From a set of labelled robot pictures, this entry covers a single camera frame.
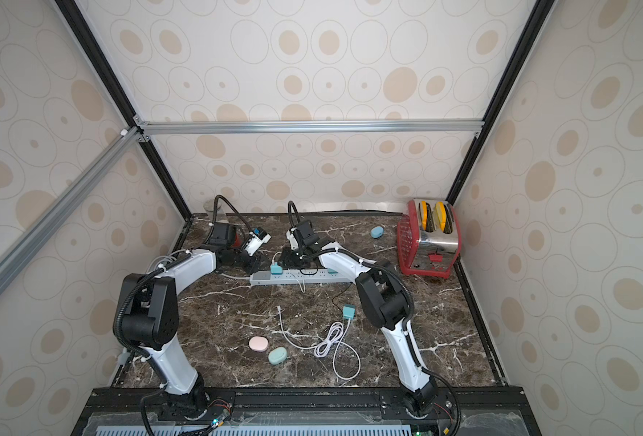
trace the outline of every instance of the ventilation grille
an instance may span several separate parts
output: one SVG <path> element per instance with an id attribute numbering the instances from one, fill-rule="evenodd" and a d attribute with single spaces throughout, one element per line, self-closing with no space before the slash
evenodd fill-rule
<path id="1" fill-rule="evenodd" d="M 399 224 L 396 226 L 396 232 L 399 234 L 399 255 L 402 257 L 402 261 L 406 266 L 411 266 L 413 259 L 411 257 L 411 247 L 413 244 L 414 236 L 411 233 L 411 222 L 408 216 L 402 216 L 402 219 L 399 220 Z"/>
<path id="2" fill-rule="evenodd" d="M 155 436 L 178 436 L 200 425 L 153 425 Z M 212 436 L 411 436 L 409 425 L 242 425 L 220 427 Z M 141 425 L 100 425 L 96 436 L 147 436 Z"/>

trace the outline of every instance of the white charging cable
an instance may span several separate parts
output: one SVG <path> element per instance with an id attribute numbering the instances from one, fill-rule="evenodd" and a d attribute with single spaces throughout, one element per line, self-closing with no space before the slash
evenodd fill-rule
<path id="1" fill-rule="evenodd" d="M 346 337 L 348 330 L 351 328 L 351 320 L 348 320 L 348 324 L 346 325 L 345 328 L 343 328 L 343 323 L 341 322 L 334 322 L 331 324 L 331 327 L 328 329 L 328 334 L 326 335 L 326 339 L 322 340 L 320 343 L 312 345 L 310 347 L 301 347 L 295 343 L 293 343 L 288 337 L 287 334 L 285 333 L 285 329 L 282 327 L 282 311 L 280 309 L 280 306 L 278 306 L 278 318 L 280 319 L 280 331 L 282 332 L 283 338 L 292 345 L 293 347 L 297 348 L 298 350 L 314 350 L 314 355 L 321 359 L 323 357 L 328 356 L 329 351 L 331 351 L 331 347 L 333 347 L 334 344 L 336 344 L 336 349 L 333 352 L 333 371 L 336 373 L 336 376 L 341 379 L 341 380 L 352 380 L 358 376 L 358 374 L 361 373 L 361 357 L 360 354 L 358 354 L 357 351 L 355 351 L 355 348 L 351 347 L 350 345 L 346 344 L 343 342 L 343 338 Z M 338 347 L 341 345 L 345 345 L 346 347 L 350 348 L 353 353 L 355 353 L 355 357 L 358 359 L 358 370 L 355 371 L 355 374 L 352 377 L 343 377 L 338 373 L 336 370 L 336 355 L 338 354 Z"/>

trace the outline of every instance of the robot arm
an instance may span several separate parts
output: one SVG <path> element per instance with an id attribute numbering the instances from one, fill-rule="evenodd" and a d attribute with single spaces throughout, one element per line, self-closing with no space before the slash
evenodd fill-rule
<path id="1" fill-rule="evenodd" d="M 175 262 L 160 263 L 151 274 L 129 274 L 123 280 L 114 334 L 161 373 L 162 387 L 186 414 L 200 413 L 207 405 L 202 393 L 203 378 L 188 363 L 176 335 L 176 296 L 221 266 L 237 265 L 249 273 L 258 271 L 261 256 L 256 251 L 269 240 L 270 235 L 257 227 L 244 244 L 237 245 L 236 227 L 215 222 L 200 248 L 186 250 Z"/>
<path id="2" fill-rule="evenodd" d="M 381 329 L 389 343 L 399 368 L 399 380 L 406 389 L 407 409 L 416 415 L 430 411 L 438 384 L 425 368 L 413 337 L 413 298 L 394 266 L 388 261 L 363 259 L 338 242 L 319 237 L 309 220 L 298 219 L 287 236 L 293 254 L 301 262 L 318 258 L 325 268 L 355 281 L 363 313 L 373 326 Z"/>

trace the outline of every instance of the yellow toaster slot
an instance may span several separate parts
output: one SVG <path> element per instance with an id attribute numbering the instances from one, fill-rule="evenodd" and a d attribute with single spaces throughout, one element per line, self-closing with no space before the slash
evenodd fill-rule
<path id="1" fill-rule="evenodd" d="M 428 224 L 428 204 L 426 202 L 420 203 L 420 226 L 423 230 L 426 230 Z"/>
<path id="2" fill-rule="evenodd" d="M 435 204 L 435 214 L 438 215 L 440 220 L 440 230 L 445 231 L 445 224 L 448 222 L 448 213 L 442 202 L 437 202 L 437 204 Z"/>

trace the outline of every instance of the red object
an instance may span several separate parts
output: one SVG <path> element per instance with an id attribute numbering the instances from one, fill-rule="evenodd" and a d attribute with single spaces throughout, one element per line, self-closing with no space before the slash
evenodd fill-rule
<path id="1" fill-rule="evenodd" d="M 458 238 L 457 249 L 454 258 L 450 262 L 448 268 L 445 271 L 431 271 L 426 269 L 415 269 L 411 268 L 415 255 L 418 252 L 418 213 L 416 212 L 415 202 L 410 200 L 408 202 L 408 215 L 404 214 L 399 220 L 399 224 L 396 225 L 396 245 L 399 247 L 399 267 L 402 270 L 403 274 L 419 274 L 419 275 L 430 275 L 434 277 L 448 278 L 452 266 L 455 264 L 456 258 L 459 256 L 459 251 L 461 251 L 461 232 L 459 231 L 459 222 L 456 220 L 455 208 L 452 205 L 445 204 L 445 207 L 449 207 L 449 210 L 452 212 L 452 216 L 455 217 L 455 227 Z M 429 255 L 431 262 L 439 262 L 440 260 L 434 260 L 432 256 L 440 255 Z"/>

